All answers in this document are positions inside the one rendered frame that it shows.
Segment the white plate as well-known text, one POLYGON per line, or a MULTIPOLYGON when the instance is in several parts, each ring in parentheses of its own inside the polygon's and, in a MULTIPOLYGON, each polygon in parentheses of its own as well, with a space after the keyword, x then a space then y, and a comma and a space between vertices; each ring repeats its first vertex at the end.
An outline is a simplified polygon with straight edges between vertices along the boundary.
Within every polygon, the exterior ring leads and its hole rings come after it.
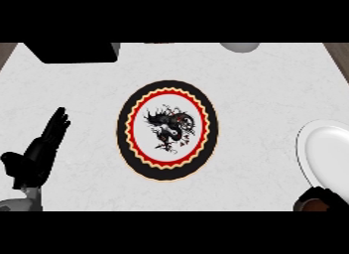
POLYGON ((349 204, 349 125, 313 120, 296 137, 296 157, 313 187, 331 189, 349 204))

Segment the black red patterned plate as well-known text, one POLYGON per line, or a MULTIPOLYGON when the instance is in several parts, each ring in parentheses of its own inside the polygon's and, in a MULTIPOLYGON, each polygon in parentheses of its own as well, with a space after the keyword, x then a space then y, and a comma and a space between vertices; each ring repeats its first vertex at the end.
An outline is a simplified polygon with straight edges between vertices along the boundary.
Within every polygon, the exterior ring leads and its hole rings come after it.
POLYGON ((120 156, 149 180, 173 182, 205 166, 217 145, 219 121, 202 91, 160 80, 130 95, 115 126, 120 156))

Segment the dark brown cupcake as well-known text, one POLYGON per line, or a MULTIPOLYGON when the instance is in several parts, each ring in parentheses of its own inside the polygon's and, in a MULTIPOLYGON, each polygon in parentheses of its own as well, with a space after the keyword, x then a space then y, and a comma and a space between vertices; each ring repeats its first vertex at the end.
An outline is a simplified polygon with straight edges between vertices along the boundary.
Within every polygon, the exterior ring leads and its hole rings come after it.
POLYGON ((349 203, 331 189, 316 187, 310 188, 298 197, 293 210, 346 212, 349 211, 349 203))

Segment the grey rounded object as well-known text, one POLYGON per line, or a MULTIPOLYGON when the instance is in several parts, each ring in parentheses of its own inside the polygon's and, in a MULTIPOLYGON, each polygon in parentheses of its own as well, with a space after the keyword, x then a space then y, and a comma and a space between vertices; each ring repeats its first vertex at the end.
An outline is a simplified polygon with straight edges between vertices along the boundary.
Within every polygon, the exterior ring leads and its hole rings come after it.
POLYGON ((259 43, 222 43, 222 46, 233 53, 250 53, 259 45, 259 43))

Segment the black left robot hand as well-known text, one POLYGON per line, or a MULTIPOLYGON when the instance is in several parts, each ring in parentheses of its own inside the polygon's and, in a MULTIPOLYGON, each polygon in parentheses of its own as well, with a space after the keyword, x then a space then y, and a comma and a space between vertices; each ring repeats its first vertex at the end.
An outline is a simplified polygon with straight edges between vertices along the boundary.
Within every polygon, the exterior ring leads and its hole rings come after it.
POLYGON ((2 154, 5 172, 14 178, 14 190, 39 188, 45 184, 70 125, 65 108, 59 107, 43 134, 33 140, 25 153, 5 152, 2 154))

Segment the black box appliance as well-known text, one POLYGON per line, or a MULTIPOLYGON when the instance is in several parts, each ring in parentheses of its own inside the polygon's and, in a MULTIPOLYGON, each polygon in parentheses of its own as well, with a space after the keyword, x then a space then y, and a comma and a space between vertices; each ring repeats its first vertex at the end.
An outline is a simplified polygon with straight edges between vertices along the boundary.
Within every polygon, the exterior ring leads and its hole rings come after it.
POLYGON ((25 43, 27 48, 45 64, 114 63, 120 43, 25 43))

